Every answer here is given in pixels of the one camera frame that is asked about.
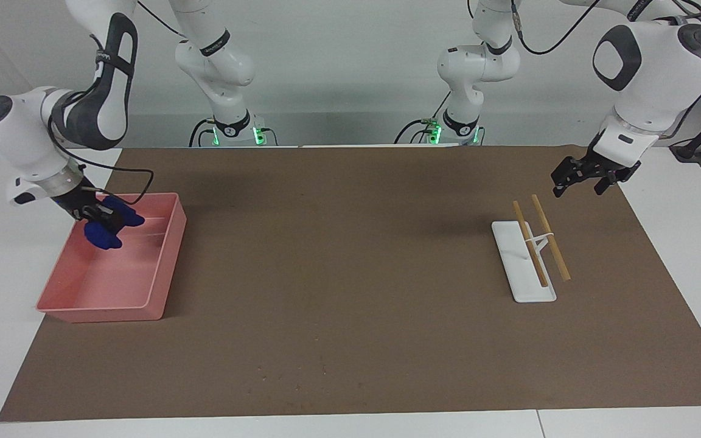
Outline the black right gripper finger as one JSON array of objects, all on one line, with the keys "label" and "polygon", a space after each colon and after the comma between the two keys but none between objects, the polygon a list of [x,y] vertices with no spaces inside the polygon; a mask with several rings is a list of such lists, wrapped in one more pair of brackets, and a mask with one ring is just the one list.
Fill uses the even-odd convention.
[{"label": "black right gripper finger", "polygon": [[83,216],[89,224],[93,224],[107,233],[119,232],[119,213],[112,207],[103,204],[90,204],[83,207]]}]

